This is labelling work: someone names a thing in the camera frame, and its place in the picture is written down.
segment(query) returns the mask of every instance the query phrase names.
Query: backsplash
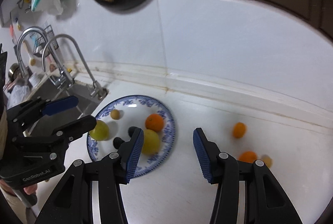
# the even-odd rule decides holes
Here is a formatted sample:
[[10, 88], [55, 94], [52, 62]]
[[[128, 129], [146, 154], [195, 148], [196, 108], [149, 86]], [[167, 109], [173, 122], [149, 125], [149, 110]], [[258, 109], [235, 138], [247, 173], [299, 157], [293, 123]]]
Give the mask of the backsplash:
[[[333, 111], [329, 40], [281, 10], [251, 0], [149, 0], [116, 13], [94, 0], [62, 1], [61, 16], [34, 13], [21, 23], [24, 28], [47, 23], [56, 34], [73, 36], [88, 63], [232, 80]], [[4, 50], [13, 52], [4, 30]], [[71, 43], [58, 42], [65, 61], [79, 61]], [[23, 49], [22, 57], [28, 62]]]

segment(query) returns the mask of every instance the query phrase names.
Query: human hand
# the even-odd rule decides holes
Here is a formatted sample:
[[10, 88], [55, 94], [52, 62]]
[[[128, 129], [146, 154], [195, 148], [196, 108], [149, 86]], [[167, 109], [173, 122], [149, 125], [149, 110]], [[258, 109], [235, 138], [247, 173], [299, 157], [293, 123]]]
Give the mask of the human hand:
[[[1, 187], [2, 187], [2, 189], [3, 189], [4, 191], [6, 191], [7, 193], [9, 193], [9, 194], [15, 196], [14, 191], [10, 188], [10, 186], [8, 186], [8, 185], [5, 183], [4, 180], [0, 180], [0, 185], [1, 185]], [[28, 195], [31, 195], [31, 194], [35, 193], [36, 190], [37, 190], [37, 184], [35, 184], [35, 185], [30, 185], [30, 186], [24, 188], [24, 192], [27, 193]]]

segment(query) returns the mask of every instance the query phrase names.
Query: blue floral pattern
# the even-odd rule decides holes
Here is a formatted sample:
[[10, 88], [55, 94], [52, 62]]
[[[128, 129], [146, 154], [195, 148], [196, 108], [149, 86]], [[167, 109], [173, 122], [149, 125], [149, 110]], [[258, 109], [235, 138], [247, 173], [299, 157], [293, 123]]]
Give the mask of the blue floral pattern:
[[[170, 110], [159, 100], [143, 95], [125, 96], [109, 103], [96, 115], [96, 119], [101, 119], [102, 117], [109, 116], [111, 111], [115, 109], [116, 105], [126, 106], [126, 105], [131, 105], [134, 102], [135, 103], [139, 102], [141, 105], [147, 107], [152, 107], [152, 106], [157, 107], [158, 110], [156, 111], [156, 113], [159, 114], [165, 121], [165, 126], [163, 128], [163, 136], [161, 138], [160, 152], [158, 154], [149, 157], [143, 166], [139, 165], [137, 166], [134, 174], [135, 178], [147, 174], [148, 172], [154, 170], [159, 164], [163, 162], [163, 160], [170, 153], [171, 148], [173, 146], [176, 129], [175, 129], [174, 118], [172, 117]], [[92, 139], [89, 136], [89, 134], [87, 136], [87, 148], [91, 160], [98, 161], [99, 160], [98, 141]]]

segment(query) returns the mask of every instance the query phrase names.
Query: stainless steel sink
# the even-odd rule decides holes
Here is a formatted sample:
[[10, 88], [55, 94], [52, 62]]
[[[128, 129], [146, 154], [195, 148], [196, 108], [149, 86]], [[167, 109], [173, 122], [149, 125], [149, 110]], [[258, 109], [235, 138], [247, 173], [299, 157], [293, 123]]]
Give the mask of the stainless steel sink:
[[89, 89], [84, 84], [76, 82], [67, 89], [58, 90], [49, 79], [42, 84], [42, 86], [33, 94], [31, 99], [33, 100], [40, 96], [44, 100], [50, 99], [51, 101], [54, 101], [70, 95], [74, 95], [79, 99], [77, 107], [53, 116], [42, 117], [30, 129], [28, 129], [30, 136], [50, 136], [55, 128], [83, 116], [91, 115], [102, 101], [102, 99], [98, 99], [98, 96], [92, 98]]

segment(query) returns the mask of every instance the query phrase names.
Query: plate rim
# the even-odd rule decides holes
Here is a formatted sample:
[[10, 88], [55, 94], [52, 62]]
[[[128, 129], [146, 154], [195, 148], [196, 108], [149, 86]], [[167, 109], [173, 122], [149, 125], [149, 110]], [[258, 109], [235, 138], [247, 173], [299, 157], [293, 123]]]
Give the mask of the plate rim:
[[[167, 143], [168, 146], [166, 148], [166, 150], [164, 151], [163, 155], [161, 156], [161, 159], [159, 161], [157, 161], [155, 164], [153, 164], [152, 166], [150, 166], [149, 168], [147, 169], [143, 169], [142, 171], [139, 171], [138, 173], [135, 173], [134, 174], [134, 178], [137, 178], [137, 177], [140, 177], [142, 175], [145, 175], [151, 171], [153, 171], [154, 169], [156, 169], [165, 159], [166, 157], [168, 157], [173, 145], [174, 145], [174, 139], [175, 139], [175, 135], [176, 135], [176, 125], [175, 125], [175, 122], [174, 122], [174, 117], [170, 111], [170, 109], [164, 104], [162, 103], [160, 100], [154, 98], [154, 97], [151, 97], [151, 96], [147, 96], [147, 95], [140, 95], [140, 94], [134, 94], [134, 95], [127, 95], [127, 96], [123, 96], [123, 97], [120, 97], [118, 99], [115, 99], [114, 101], [111, 101], [110, 103], [106, 104], [97, 114], [96, 116], [94, 116], [95, 118], [100, 116], [103, 111], [111, 104], [117, 104], [116, 102], [118, 101], [122, 101], [126, 98], [138, 98], [138, 97], [143, 97], [143, 98], [146, 98], [146, 99], [150, 99], [150, 100], [154, 100], [154, 101], [157, 101], [165, 110], [166, 110], [166, 113], [169, 113], [169, 117], [170, 117], [170, 121], [169, 123], [171, 124], [172, 128], [173, 128], [173, 135], [171, 137], [171, 142]], [[90, 151], [90, 146], [89, 146], [89, 132], [87, 134], [87, 141], [86, 141], [86, 146], [87, 146], [87, 150], [88, 150], [88, 154], [89, 154], [89, 157], [91, 159], [91, 161], [93, 162], [97, 162], [99, 160], [94, 160], [94, 158], [92, 157], [92, 153]]]

